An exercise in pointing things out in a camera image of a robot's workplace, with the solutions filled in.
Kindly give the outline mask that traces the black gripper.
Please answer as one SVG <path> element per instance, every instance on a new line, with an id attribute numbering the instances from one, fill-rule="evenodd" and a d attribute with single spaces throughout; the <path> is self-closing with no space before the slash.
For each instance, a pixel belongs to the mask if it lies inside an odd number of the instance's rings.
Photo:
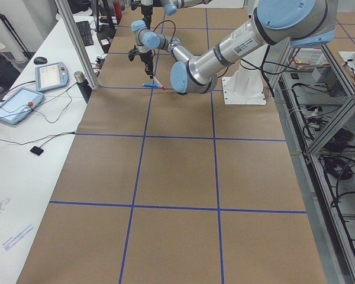
<path id="1" fill-rule="evenodd" d="M 139 56 L 141 61 L 144 63 L 146 74 L 150 77 L 150 79 L 153 79 L 154 78 L 153 52 L 151 50 L 147 52 L 141 52 L 140 48 L 134 45 L 134 47 L 128 51 L 128 58 L 132 62 L 136 56 Z"/>
<path id="2" fill-rule="evenodd" d="M 153 1 L 131 1 L 131 9 L 134 11 L 138 7 L 141 8 L 141 13 L 144 18 L 153 15 Z"/>

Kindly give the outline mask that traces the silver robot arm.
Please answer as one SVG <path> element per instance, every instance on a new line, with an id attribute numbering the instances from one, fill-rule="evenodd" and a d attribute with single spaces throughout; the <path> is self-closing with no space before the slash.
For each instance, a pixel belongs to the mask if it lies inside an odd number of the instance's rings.
<path id="1" fill-rule="evenodd" d="M 141 14 L 144 17 L 151 17 L 153 9 L 163 8 L 167 15 L 173 15 L 178 9 L 194 7 L 197 5 L 208 5 L 211 0 L 138 0 L 130 1 L 130 7 L 134 11 L 136 8 L 141 8 Z"/>
<path id="2" fill-rule="evenodd" d="M 172 88 L 180 94 L 211 92 L 218 72 L 268 44 L 274 46 L 289 38 L 291 47 L 316 47 L 330 42 L 335 34 L 338 1 L 259 1 L 253 15 L 243 25 L 200 56 L 189 52 L 175 36 L 150 30 L 154 7 L 173 15 L 200 1 L 130 1 L 132 10 L 141 8 L 142 20 L 134 21 L 134 48 L 128 52 L 133 60 L 140 56 L 145 73 L 152 77 L 153 50 L 165 50 L 176 60 L 170 72 Z"/>

